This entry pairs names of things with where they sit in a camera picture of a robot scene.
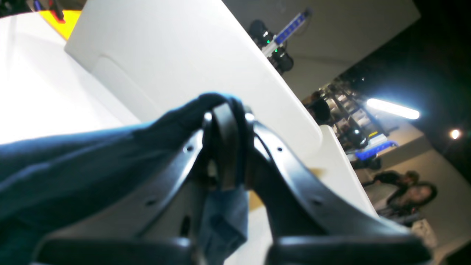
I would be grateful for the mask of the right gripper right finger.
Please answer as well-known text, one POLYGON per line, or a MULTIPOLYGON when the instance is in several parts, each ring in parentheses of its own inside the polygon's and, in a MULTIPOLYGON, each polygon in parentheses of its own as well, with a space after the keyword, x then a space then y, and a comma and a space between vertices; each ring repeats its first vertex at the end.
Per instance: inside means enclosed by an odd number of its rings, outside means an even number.
POLYGON ((336 195, 271 129, 244 114, 243 186, 266 207, 273 242, 266 265, 426 265, 422 240, 336 195))

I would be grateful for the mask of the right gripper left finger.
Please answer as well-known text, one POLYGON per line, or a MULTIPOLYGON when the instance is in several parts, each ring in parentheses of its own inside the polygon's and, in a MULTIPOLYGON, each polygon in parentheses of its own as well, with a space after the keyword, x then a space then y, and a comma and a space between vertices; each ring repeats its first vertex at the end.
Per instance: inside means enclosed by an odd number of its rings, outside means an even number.
POLYGON ((47 236, 36 265, 220 265, 242 244, 237 120, 205 113, 170 161, 133 192, 47 236))

